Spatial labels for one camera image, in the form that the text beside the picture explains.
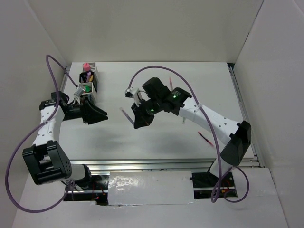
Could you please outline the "purple pen refill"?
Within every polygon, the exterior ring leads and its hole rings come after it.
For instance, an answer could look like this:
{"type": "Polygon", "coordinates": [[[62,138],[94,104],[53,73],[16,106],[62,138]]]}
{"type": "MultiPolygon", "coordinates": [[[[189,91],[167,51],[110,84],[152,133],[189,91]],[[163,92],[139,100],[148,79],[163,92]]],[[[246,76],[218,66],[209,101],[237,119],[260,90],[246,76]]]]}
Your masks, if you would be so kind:
{"type": "Polygon", "coordinates": [[[127,112],[122,107],[120,107],[120,111],[127,118],[127,120],[131,123],[131,125],[134,125],[134,121],[132,120],[132,118],[127,114],[127,112]]]}

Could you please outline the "green capped black highlighter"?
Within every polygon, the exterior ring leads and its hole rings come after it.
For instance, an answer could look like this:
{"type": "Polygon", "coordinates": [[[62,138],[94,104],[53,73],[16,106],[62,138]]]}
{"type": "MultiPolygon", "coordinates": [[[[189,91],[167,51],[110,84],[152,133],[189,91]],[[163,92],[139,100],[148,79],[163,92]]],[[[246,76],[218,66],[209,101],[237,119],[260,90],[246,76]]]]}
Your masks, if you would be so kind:
{"type": "Polygon", "coordinates": [[[90,93],[90,92],[92,92],[92,88],[91,88],[91,86],[85,86],[85,92],[86,93],[90,93]]]}

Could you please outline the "pink glue stick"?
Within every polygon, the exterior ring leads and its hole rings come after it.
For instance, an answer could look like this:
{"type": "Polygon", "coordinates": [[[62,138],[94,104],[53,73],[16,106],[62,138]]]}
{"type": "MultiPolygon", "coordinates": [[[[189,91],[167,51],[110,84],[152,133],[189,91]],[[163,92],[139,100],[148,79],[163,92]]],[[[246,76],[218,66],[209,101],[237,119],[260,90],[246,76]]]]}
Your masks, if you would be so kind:
{"type": "Polygon", "coordinates": [[[88,62],[85,62],[83,65],[82,65],[82,69],[84,72],[89,72],[91,70],[91,66],[88,62]]]}

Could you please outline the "red pen refill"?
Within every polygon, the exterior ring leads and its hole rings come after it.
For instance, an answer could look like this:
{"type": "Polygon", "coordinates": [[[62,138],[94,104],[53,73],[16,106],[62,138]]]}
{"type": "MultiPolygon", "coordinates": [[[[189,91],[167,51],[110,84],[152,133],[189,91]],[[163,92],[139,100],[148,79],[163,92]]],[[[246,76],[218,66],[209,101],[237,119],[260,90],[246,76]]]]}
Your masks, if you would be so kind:
{"type": "Polygon", "coordinates": [[[198,134],[211,146],[214,147],[213,143],[208,140],[200,131],[198,131],[198,134]]]}

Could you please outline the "pink pen refill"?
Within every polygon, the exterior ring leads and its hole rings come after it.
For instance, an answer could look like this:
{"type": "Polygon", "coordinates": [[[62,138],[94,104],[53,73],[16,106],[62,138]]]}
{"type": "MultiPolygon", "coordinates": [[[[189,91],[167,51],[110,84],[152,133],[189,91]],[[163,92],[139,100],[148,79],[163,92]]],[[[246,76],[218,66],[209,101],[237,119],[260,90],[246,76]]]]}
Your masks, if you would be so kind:
{"type": "Polygon", "coordinates": [[[171,77],[169,77],[169,85],[170,85],[170,89],[173,90],[173,84],[172,84],[172,79],[171,79],[171,77]]]}

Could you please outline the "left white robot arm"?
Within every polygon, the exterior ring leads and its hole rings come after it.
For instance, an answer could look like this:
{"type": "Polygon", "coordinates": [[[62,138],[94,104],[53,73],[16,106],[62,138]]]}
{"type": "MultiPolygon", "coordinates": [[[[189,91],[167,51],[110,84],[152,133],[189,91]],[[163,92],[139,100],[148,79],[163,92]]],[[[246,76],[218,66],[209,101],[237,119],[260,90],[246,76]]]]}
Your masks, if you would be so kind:
{"type": "Polygon", "coordinates": [[[39,106],[42,127],[30,148],[23,150],[22,156],[36,185],[70,178],[72,166],[68,156],[59,145],[63,121],[81,118],[85,124],[96,124],[108,120],[107,112],[92,103],[87,96],[80,103],[68,103],[63,92],[53,92],[51,99],[39,106]]]}

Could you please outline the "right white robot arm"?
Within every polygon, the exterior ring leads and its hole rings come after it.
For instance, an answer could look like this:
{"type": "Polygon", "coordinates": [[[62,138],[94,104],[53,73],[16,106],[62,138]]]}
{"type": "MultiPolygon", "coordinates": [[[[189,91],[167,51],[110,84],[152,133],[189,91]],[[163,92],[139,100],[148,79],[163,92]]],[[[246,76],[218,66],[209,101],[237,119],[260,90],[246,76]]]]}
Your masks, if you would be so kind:
{"type": "Polygon", "coordinates": [[[251,125],[247,121],[238,123],[208,107],[199,104],[193,95],[182,88],[172,91],[157,77],[143,84],[148,100],[142,99],[139,88],[127,88],[125,96],[134,99],[134,128],[149,126],[159,112],[173,113],[190,120],[215,135],[224,144],[224,149],[209,168],[208,183],[218,186],[224,173],[238,166],[251,145],[251,125]]]}

